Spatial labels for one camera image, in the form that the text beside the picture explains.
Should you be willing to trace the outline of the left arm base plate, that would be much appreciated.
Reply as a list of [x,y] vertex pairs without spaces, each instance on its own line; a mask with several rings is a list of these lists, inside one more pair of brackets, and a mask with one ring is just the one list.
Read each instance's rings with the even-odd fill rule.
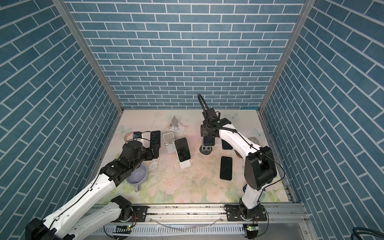
[[127,221],[132,224],[145,222],[148,209],[148,206],[131,206],[129,209],[129,218]]

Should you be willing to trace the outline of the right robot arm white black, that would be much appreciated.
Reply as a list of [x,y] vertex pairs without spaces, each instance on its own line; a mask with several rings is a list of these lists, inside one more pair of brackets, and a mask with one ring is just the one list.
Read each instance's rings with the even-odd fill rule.
[[239,201],[242,218],[249,220],[256,215],[265,188],[277,176],[276,163],[269,147],[260,147],[247,139],[227,120],[204,120],[201,136],[221,138],[230,144],[245,160],[244,178],[247,187]]

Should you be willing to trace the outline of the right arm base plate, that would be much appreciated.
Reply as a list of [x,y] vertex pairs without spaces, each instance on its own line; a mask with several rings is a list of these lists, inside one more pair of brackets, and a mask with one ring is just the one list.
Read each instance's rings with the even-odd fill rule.
[[224,205],[228,222],[240,221],[267,221],[267,212],[263,205],[249,210],[243,205]]

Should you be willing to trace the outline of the black phone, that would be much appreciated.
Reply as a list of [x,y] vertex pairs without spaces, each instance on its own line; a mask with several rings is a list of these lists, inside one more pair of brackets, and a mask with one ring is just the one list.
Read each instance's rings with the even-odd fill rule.
[[186,138],[175,140],[175,146],[177,150],[178,159],[180,162],[189,161],[191,159],[191,153]]
[[204,146],[208,146],[208,147],[212,147],[215,145],[215,137],[203,137],[203,145]]
[[225,181],[232,180],[233,159],[231,157],[221,157],[220,179]]
[[158,150],[161,147],[161,131],[152,131],[150,138],[150,148]]
[[223,150],[232,150],[233,147],[228,142],[226,142],[225,140],[222,140],[222,149]]

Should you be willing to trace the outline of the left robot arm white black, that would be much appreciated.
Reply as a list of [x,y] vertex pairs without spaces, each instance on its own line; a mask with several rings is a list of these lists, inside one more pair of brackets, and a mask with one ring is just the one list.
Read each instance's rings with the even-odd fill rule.
[[134,224],[137,214],[132,203],[122,196],[113,198],[105,207],[85,217],[101,198],[109,194],[138,169],[142,162],[159,157],[160,144],[146,148],[131,140],[123,145],[120,156],[101,168],[100,173],[82,191],[52,214],[26,225],[27,240],[83,240],[104,225],[113,222]]

